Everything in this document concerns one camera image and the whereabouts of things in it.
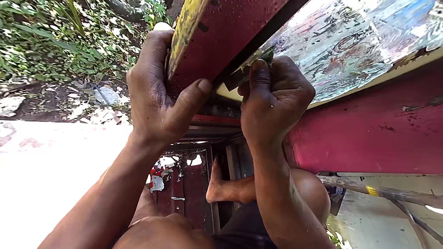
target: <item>dark shorts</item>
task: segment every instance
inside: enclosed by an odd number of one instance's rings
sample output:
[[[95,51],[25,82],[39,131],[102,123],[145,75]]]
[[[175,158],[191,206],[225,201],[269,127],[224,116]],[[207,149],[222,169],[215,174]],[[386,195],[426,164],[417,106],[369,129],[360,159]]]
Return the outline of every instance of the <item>dark shorts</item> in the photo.
[[[257,202],[240,207],[213,235],[216,249],[276,249],[263,224]]]

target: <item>yellow painted edge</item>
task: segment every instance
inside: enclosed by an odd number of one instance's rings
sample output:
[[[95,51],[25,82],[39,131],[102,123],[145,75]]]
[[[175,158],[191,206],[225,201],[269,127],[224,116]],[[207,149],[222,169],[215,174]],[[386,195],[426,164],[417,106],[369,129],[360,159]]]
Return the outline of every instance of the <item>yellow painted edge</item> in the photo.
[[[378,196],[377,190],[371,186],[365,186],[366,190],[369,192],[370,195]]]
[[[174,35],[168,63],[168,79],[174,75],[209,0],[185,0]]]
[[[407,73],[409,71],[412,71],[412,70],[414,70],[416,68],[419,68],[419,67],[421,67],[421,66],[423,66],[425,64],[428,64],[428,63],[430,63],[432,61],[435,61],[435,60],[437,60],[437,59],[439,59],[441,57],[443,57],[443,47],[441,47],[439,49],[436,49],[436,50],[432,51],[431,53],[429,53],[427,55],[420,56],[417,59],[409,62],[408,64],[396,68],[395,70],[392,70],[390,72],[382,74],[379,77],[371,80],[370,82],[368,82],[367,84],[365,84],[362,87],[354,88],[354,89],[352,89],[352,90],[350,90],[350,91],[348,91],[346,93],[343,93],[343,94],[341,94],[341,95],[339,95],[339,96],[337,96],[335,98],[332,98],[330,100],[325,100],[325,101],[321,101],[321,102],[316,102],[316,103],[310,104],[308,106],[308,109],[317,107],[319,105],[323,105],[323,104],[329,103],[329,102],[337,100],[337,99],[339,99],[341,97],[348,96],[350,94],[356,93],[356,92],[361,91],[363,89],[366,89],[366,88],[378,85],[380,83],[383,83],[385,81],[393,79],[393,78],[395,78],[397,76],[405,74],[405,73]],[[241,101],[243,99],[242,96],[238,95],[237,88],[229,92],[226,89],[226,86],[224,84],[221,84],[220,87],[217,89],[217,94],[221,95],[221,96],[224,96],[224,97],[227,97],[227,98],[230,98],[230,99],[233,99],[233,100],[237,100],[237,101]]]
[[[243,100],[243,96],[238,95],[237,88],[232,91],[229,91],[228,88],[226,88],[225,84],[222,83],[217,89],[216,93],[220,96],[224,96],[226,98],[230,98],[241,102]]]

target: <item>colorful painted panel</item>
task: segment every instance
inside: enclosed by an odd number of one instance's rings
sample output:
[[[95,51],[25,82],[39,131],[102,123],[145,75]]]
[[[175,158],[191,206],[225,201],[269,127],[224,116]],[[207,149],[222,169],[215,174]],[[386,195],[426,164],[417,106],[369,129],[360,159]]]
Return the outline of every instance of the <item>colorful painted panel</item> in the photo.
[[[386,73],[400,58],[443,44],[443,0],[310,0],[263,46],[291,57],[332,99]]]

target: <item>hand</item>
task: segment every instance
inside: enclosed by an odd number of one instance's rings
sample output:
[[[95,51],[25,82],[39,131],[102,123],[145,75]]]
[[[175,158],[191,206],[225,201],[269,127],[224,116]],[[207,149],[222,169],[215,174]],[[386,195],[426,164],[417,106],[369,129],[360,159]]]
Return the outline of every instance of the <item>hand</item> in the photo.
[[[251,66],[249,85],[238,88],[243,96],[241,128],[250,147],[278,146],[315,96],[314,87],[291,58],[276,57],[272,68],[264,60]]]
[[[163,84],[167,50],[174,31],[151,31],[126,79],[131,97],[131,139],[160,142],[164,147],[179,140],[192,117],[212,91],[212,84],[199,79],[183,90],[177,102],[169,98]]]

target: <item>knee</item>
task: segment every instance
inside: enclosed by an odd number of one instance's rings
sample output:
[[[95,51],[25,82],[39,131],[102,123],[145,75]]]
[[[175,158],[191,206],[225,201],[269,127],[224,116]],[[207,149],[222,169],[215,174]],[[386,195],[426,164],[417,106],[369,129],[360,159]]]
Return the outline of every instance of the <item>knee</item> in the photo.
[[[330,199],[320,179],[314,174],[300,169],[291,169],[291,176],[299,195],[317,219],[325,224],[329,215]]]

